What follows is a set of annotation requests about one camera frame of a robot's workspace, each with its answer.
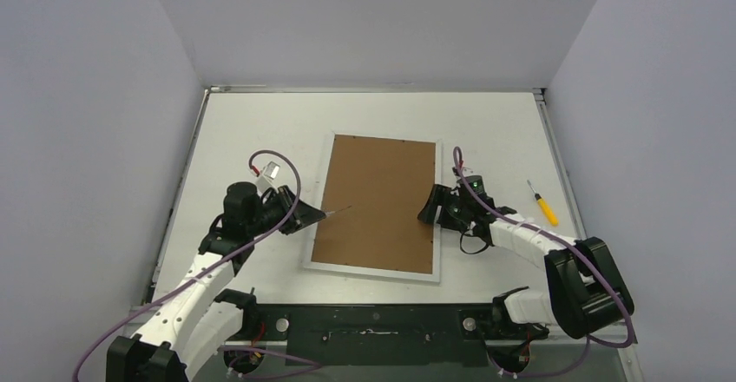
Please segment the white picture frame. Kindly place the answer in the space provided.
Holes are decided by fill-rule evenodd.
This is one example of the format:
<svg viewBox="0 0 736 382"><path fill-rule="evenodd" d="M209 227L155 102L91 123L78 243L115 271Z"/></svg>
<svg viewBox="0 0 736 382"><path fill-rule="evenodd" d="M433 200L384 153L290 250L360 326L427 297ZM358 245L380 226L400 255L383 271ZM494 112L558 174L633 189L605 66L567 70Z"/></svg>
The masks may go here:
<svg viewBox="0 0 736 382"><path fill-rule="evenodd" d="M441 233L417 215L442 179L439 140L330 133L307 201L323 211L352 207L311 230L303 268L439 283Z"/></svg>

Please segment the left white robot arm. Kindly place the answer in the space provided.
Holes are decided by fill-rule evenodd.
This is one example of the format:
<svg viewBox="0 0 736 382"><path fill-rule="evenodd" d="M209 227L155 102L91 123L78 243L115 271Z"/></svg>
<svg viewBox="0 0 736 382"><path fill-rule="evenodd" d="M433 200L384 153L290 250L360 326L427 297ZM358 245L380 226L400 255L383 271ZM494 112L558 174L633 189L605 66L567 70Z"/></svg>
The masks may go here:
<svg viewBox="0 0 736 382"><path fill-rule="evenodd" d="M252 293L229 288L257 241L294 234L326 218L287 186L260 192L251 182L227 188L223 212L192 264L154 315L107 351L107 381L190 381L231 337L248 339L261 323Z"/></svg>

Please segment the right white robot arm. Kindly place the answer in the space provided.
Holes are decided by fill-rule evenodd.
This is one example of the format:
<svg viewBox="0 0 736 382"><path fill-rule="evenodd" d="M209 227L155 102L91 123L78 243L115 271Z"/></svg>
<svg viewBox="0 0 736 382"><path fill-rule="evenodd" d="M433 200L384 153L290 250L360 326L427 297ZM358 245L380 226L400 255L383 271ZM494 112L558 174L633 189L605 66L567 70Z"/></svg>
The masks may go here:
<svg viewBox="0 0 736 382"><path fill-rule="evenodd" d="M479 175L460 178L453 188L434 185L417 218L476 237L485 248L509 250L544 272L546 289L522 286L494 298L490 324L501 337L513 337L525 325L545 324L580 339L634 312L630 292L603 240L563 236L511 207L497 206Z"/></svg>

